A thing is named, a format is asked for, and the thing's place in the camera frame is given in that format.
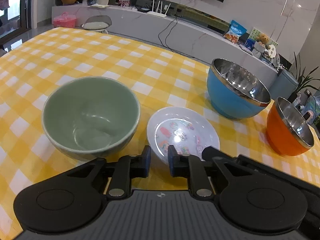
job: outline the yellow checkered tablecloth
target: yellow checkered tablecloth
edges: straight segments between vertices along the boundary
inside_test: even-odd
[[[41,111],[58,86],[88,75],[106,76],[130,87],[141,103],[141,119],[133,139],[108,161],[139,154],[148,144],[147,122],[166,106],[190,108],[209,120],[221,150],[251,157],[310,183],[320,185],[320,145],[297,157],[282,157],[265,137],[269,105],[253,118],[228,120],[212,108],[206,90],[209,67],[142,42],[101,33],[56,28],[25,42],[0,58],[0,239],[13,239],[21,227],[13,200],[25,187],[78,165],[49,142],[41,127]],[[150,169],[134,187],[186,189],[183,178]]]

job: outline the stuffed teddy bear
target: stuffed teddy bear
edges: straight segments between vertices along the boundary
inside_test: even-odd
[[[269,37],[264,33],[260,33],[256,39],[258,42],[260,41],[262,44],[266,45],[269,42]]]

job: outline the tiled floor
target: tiled floor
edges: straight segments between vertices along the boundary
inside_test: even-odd
[[[20,44],[30,40],[31,38],[33,38],[34,36],[37,36],[43,32],[46,32],[47,30],[50,30],[53,28],[53,25],[46,25],[46,26],[42,26],[36,29],[32,29],[29,30],[21,35],[19,35],[18,37],[12,39],[11,41],[5,43],[4,49],[9,52],[10,50],[18,47]]]

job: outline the chair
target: chair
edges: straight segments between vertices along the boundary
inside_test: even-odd
[[[89,17],[81,27],[84,30],[106,33],[106,29],[112,25],[111,18],[107,15],[97,15]]]

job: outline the orange bowl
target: orange bowl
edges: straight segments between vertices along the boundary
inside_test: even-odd
[[[270,146],[281,155],[296,156],[314,145],[303,116],[284,98],[277,98],[269,111],[266,135]]]

